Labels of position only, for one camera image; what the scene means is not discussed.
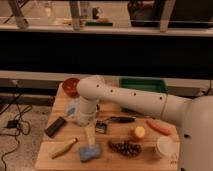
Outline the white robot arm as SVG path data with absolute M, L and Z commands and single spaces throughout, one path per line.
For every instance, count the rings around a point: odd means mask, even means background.
M 100 75 L 77 83 L 80 95 L 74 121 L 87 125 L 100 100 L 160 119 L 179 128 L 178 171 L 213 171 L 213 96 L 195 99 L 107 85 Z

